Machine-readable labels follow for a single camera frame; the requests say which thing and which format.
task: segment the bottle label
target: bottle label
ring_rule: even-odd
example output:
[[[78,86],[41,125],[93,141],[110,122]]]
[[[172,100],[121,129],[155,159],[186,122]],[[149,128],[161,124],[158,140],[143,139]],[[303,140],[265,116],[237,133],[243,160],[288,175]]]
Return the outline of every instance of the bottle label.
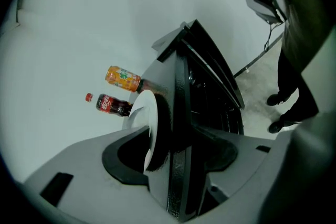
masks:
[[[128,72],[125,69],[120,68],[117,73],[119,74],[119,77],[121,79],[132,79],[133,78],[133,74],[131,72]]]
[[[100,111],[109,113],[111,110],[112,103],[113,103],[113,98],[109,97],[108,95],[105,95],[100,103]]]

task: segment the white wall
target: white wall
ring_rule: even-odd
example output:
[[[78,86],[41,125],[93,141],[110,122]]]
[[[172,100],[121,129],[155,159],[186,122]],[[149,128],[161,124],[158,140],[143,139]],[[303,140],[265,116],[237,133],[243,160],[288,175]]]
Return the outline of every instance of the white wall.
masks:
[[[269,33],[245,0],[24,0],[21,26],[0,40],[1,150],[14,177],[22,182],[67,145],[119,130],[121,119],[96,111],[85,94],[127,99],[104,81],[107,68],[142,74],[155,58],[151,45],[196,18],[233,73]]]

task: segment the orange juice bottle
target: orange juice bottle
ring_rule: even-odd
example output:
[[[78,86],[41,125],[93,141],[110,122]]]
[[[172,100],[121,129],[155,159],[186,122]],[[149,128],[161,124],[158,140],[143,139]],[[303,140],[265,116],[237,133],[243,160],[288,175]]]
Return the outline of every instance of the orange juice bottle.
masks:
[[[141,78],[120,67],[111,66],[107,70],[105,80],[115,86],[121,87],[131,92],[136,92],[139,88]]]

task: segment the leg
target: leg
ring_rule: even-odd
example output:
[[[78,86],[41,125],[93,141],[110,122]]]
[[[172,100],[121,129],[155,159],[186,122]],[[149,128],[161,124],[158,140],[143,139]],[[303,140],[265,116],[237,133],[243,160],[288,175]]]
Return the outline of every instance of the leg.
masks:
[[[278,62],[279,99],[286,101],[295,92],[299,77],[281,50]]]
[[[285,122],[285,124],[290,124],[290,122],[300,122],[315,116],[318,112],[319,110],[313,96],[311,95],[304,80],[300,78],[299,98],[291,109],[280,117],[280,120]]]

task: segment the black slot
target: black slot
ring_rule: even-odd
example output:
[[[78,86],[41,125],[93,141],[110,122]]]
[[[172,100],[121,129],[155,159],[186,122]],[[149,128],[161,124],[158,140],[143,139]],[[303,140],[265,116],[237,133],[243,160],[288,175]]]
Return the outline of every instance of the black slot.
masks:
[[[269,153],[269,151],[271,150],[271,148],[270,148],[269,146],[257,146],[257,147],[256,147],[256,150],[259,150],[259,151],[263,151],[263,152]]]
[[[73,175],[57,173],[48,185],[42,190],[40,195],[50,204],[57,207],[65,190],[69,186]]]

